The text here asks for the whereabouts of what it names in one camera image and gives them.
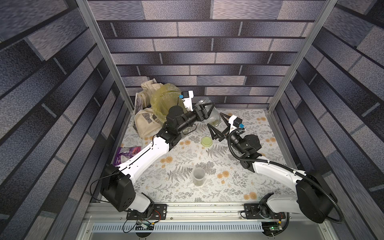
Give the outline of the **glass jar with green lid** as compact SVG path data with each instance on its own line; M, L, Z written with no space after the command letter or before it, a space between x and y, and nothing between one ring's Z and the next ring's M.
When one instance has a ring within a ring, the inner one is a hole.
M213 105L209 105L209 106L205 106L205 108L207 111L209 111L210 109L213 109L209 118L205 120L205 123L210 124L214 127L217 127L221 123L221 117L216 107Z

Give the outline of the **green jar lid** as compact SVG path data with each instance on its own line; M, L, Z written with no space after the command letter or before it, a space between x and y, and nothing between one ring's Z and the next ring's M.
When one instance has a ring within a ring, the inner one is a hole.
M201 144L203 147L209 148L213 145L213 139L211 137L205 136L201 139Z

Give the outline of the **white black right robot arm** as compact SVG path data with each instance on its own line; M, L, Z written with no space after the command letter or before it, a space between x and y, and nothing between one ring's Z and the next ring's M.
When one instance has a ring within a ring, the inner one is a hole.
M337 198L321 175L270 161L259 153L262 146L258 136L241 136L246 131L242 119L225 114L221 114L221 117L226 121L227 128L219 131L208 125L212 139L227 141L230 153L240 161L244 169L270 177L293 191L290 195L266 194L256 207L258 215L264 219L272 219L282 213L303 214L320 224L331 220L329 214L336 210L340 216L338 221L344 219Z

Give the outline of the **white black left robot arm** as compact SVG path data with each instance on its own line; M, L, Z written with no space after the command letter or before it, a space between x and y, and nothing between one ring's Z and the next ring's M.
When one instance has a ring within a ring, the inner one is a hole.
M167 121L153 137L152 143L133 158L118 165L108 165L102 174L100 193L118 212L127 209L139 213L152 212L153 201L144 194L137 193L134 183L142 173L158 158L168 153L182 139L185 129L195 122L202 122L211 116L214 103L196 105L192 111L184 112L181 106L169 109Z

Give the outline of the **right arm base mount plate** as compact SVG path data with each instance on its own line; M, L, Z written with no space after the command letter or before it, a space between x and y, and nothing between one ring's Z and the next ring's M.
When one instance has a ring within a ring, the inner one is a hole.
M274 213L267 205L258 203L244 204L242 216L247 220L283 220L287 218L285 213Z

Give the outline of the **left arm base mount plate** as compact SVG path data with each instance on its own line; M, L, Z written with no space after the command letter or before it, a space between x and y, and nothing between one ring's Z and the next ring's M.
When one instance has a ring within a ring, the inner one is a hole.
M161 221L167 217L167 204L150 204L143 213L129 209L127 211L127 220L154 220Z

